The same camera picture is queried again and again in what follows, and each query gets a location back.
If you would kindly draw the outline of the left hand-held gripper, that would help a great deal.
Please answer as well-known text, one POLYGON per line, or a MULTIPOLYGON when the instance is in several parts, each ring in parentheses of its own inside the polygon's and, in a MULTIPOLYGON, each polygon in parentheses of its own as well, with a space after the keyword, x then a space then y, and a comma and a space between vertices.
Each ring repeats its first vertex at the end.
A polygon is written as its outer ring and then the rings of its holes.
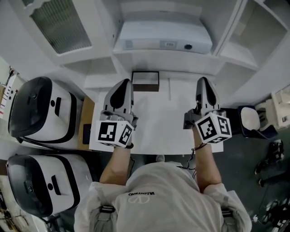
POLYGON ((132 135, 138 121, 138 117, 131 113, 133 105, 133 84, 130 79, 124 79, 112 87, 105 96, 100 120, 96 121, 96 142, 112 147, 133 148, 132 135))

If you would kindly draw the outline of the white shelf unit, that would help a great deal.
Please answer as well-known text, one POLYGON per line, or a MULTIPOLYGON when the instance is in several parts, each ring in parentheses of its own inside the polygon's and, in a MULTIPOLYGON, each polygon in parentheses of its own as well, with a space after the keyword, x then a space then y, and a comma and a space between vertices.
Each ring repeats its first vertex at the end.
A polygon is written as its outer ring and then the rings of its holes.
POLYGON ((132 71, 214 80, 222 104, 259 102, 290 84, 290 0, 73 0, 92 47, 50 55, 0 0, 0 57, 23 79, 47 76, 78 95, 97 97, 132 71), (208 54, 119 50, 126 21, 200 21, 208 54))

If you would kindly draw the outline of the translucent plastic box file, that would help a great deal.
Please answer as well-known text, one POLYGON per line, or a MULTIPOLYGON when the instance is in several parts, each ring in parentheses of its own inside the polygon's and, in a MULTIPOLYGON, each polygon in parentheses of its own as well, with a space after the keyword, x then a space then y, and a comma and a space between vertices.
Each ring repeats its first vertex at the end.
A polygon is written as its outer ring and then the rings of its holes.
POLYGON ((126 21, 119 50, 177 50, 208 54, 212 40, 200 21, 126 21))

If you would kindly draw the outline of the person's right forearm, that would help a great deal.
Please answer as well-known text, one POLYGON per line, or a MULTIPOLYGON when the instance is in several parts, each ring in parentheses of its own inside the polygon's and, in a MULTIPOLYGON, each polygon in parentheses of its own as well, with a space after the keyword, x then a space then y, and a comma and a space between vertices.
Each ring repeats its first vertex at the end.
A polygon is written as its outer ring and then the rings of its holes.
POLYGON ((210 144, 195 151, 195 164, 197 184, 201 193, 210 185, 222 183, 210 144))

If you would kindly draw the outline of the dark brown box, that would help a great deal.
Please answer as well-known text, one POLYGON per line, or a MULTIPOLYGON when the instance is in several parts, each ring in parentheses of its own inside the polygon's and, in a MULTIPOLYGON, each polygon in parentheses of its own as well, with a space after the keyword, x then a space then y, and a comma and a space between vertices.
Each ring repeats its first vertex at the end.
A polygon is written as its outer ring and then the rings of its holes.
POLYGON ((131 81, 135 92, 158 92, 160 73, 159 71, 133 71, 131 81))

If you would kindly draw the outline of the brown wooden side cabinet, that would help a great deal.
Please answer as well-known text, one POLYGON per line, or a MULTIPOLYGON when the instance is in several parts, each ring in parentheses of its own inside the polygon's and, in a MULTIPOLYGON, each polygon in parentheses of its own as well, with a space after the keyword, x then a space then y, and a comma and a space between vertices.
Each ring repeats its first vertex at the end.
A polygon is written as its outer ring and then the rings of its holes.
POLYGON ((92 101, 88 96, 85 96, 82 106, 79 132, 78 132, 78 150, 87 150, 90 151, 89 145, 84 145, 82 143, 82 133, 84 124, 92 124, 93 111, 94 111, 95 102, 92 101))

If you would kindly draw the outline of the white seat cushion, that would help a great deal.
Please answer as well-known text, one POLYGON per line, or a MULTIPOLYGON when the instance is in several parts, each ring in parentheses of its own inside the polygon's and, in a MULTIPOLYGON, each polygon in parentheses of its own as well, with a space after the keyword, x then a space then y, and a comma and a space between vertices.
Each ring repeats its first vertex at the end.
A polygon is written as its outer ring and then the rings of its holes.
POLYGON ((257 111, 253 108, 244 107, 241 110, 242 125, 249 131, 260 129, 260 119, 257 111))

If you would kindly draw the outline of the black wrist bands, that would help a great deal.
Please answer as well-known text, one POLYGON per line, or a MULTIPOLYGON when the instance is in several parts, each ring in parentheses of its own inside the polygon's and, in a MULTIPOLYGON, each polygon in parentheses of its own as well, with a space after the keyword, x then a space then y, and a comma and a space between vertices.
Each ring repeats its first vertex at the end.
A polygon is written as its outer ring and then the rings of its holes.
POLYGON ((199 149, 203 148, 203 147, 206 146, 206 145, 207 145, 206 143, 202 143, 202 144, 200 144, 198 147, 192 148, 191 150, 192 150, 193 152, 195 152, 196 150, 199 150, 199 149))

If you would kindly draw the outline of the black chair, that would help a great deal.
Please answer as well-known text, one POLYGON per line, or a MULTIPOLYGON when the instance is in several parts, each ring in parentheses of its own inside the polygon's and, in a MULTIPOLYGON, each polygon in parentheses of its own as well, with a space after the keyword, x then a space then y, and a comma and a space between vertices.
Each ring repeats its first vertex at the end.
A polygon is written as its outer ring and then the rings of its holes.
POLYGON ((259 138, 259 139, 272 139, 278 135, 274 126, 269 126, 265 130, 247 130, 241 121, 241 110, 244 107, 255 109, 254 106, 246 105, 239 106, 238 108, 222 108, 226 112, 226 117, 229 118, 231 130, 233 135, 242 134, 245 138, 259 138))

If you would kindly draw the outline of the white black machine upper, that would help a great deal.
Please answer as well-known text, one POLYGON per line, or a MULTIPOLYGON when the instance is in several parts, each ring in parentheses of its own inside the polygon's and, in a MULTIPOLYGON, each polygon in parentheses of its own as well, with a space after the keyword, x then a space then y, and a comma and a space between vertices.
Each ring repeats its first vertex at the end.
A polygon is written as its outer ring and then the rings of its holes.
POLYGON ((8 132, 29 143, 74 150, 82 106, 79 98, 50 78, 31 79, 13 98, 8 132))

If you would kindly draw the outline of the white black machine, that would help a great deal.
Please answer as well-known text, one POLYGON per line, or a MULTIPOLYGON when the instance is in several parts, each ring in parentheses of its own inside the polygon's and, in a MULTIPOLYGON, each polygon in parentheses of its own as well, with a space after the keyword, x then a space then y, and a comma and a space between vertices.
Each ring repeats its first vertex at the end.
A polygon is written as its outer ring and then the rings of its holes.
POLYGON ((17 204, 39 218, 75 208, 93 182, 79 155, 15 155, 6 167, 17 204))
POLYGON ((13 98, 8 132, 29 143, 74 150, 82 106, 79 98, 50 78, 31 79, 13 98))

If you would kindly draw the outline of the black equipment pile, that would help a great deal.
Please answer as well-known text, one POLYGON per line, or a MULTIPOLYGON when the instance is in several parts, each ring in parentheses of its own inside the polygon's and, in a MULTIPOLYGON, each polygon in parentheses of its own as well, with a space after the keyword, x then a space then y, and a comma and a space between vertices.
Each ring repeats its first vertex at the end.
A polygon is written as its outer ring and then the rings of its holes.
MULTIPOLYGON (((254 173, 259 174, 261 171, 266 170, 273 164, 277 164, 284 159, 284 145, 281 139, 275 140, 269 144, 266 158, 257 164, 254 173)), ((258 184, 261 187, 265 185, 274 185, 287 181, 286 173, 269 177, 267 179, 259 179, 258 184)))

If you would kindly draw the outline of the person's beige t-shirt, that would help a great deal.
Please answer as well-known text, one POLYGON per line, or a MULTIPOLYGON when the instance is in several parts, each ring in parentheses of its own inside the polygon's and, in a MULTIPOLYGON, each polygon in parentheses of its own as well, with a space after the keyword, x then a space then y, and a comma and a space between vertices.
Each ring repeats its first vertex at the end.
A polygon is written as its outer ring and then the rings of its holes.
POLYGON ((138 168, 125 186, 93 182, 75 211, 75 232, 251 232, 251 219, 223 184, 199 191, 170 162, 138 168))

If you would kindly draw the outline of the white power strip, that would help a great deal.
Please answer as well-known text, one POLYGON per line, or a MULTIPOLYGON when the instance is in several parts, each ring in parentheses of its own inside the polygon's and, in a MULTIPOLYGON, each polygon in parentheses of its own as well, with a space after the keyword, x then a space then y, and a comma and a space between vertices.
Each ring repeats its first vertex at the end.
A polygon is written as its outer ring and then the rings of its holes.
POLYGON ((9 81, 8 84, 5 87, 5 91, 2 96, 2 100, 0 103, 0 118, 7 121, 9 118, 9 109, 11 107, 12 103, 12 95, 13 95, 13 84, 17 78, 17 74, 13 75, 9 81))

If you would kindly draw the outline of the white black machine lower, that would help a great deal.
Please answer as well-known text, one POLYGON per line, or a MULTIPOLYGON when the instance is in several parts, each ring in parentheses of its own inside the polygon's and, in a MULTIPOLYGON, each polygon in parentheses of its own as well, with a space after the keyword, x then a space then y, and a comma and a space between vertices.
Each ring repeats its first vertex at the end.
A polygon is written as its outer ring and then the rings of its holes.
POLYGON ((75 208, 93 182, 79 155, 15 155, 6 167, 17 204, 39 218, 75 208))

